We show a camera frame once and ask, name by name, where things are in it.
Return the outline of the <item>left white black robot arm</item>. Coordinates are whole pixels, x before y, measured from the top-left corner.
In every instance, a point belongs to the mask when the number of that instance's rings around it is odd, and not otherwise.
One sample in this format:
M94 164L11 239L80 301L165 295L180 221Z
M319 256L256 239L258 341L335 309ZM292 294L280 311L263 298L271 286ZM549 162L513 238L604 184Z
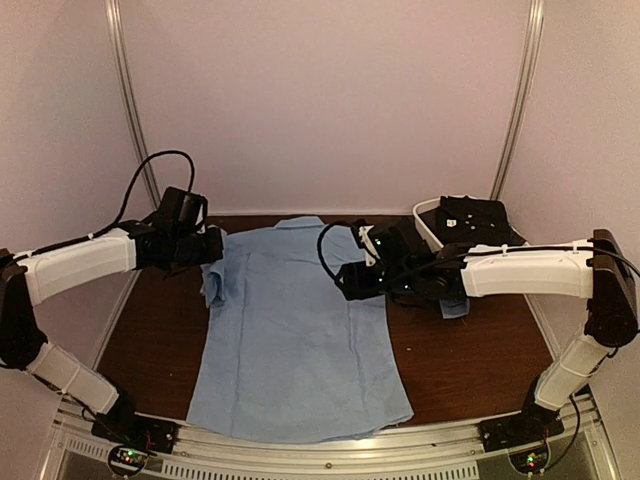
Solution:
M117 222L94 233L14 255L1 252L1 365L20 370L105 415L106 429L123 444L144 433L113 383L64 349L38 327L34 307L67 290L113 274L156 268L165 273L210 264L223 256L219 228L205 224L208 201L175 187L143 220Z

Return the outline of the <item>light blue long sleeve shirt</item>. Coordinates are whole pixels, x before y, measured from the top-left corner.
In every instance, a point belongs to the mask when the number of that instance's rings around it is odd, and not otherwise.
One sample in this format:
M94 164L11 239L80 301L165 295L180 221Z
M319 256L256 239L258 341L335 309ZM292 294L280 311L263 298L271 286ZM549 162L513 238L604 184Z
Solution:
M348 301L327 275L362 256L316 216L225 235L223 258L202 267L209 322L187 421L310 444L410 420L385 299Z

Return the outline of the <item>white plastic basket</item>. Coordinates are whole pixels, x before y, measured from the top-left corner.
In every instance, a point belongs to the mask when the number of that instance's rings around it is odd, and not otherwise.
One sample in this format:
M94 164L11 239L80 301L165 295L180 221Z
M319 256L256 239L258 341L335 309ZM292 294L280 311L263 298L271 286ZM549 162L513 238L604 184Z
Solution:
M435 210L439 206L440 198L442 196L427 200L424 202L420 202L413 207L412 215L414 218L415 228L420 234L420 236L427 242L429 248L433 251L439 251L446 245L453 244L465 244L470 245L472 247L476 246L472 243L451 243L451 244L443 244L435 234ZM518 237L517 245L508 245L508 246L523 246L526 244L526 240L512 228L514 235Z

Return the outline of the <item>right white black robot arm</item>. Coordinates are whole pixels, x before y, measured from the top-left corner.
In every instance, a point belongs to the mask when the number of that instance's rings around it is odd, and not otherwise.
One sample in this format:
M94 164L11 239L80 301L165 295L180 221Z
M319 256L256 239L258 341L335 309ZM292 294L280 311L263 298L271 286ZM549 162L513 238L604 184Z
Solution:
M561 295L584 299L587 318L559 357L533 383L513 419L519 440L535 440L599 365L639 333L635 277L607 230L586 240L543 246L449 243L435 248L406 220L353 228L362 261L330 276L348 300L417 294L464 302L493 295Z

